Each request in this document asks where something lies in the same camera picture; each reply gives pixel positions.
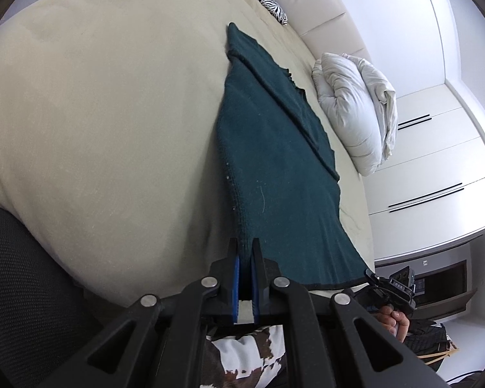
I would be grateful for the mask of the person's right hand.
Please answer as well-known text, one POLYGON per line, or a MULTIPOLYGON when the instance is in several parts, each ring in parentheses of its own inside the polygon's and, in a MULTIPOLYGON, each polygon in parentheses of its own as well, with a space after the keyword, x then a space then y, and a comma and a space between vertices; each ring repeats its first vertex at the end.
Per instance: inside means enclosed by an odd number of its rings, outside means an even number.
POLYGON ((408 334, 410 320, 393 306, 384 306, 375 313, 377 321, 398 341, 403 342, 408 334))

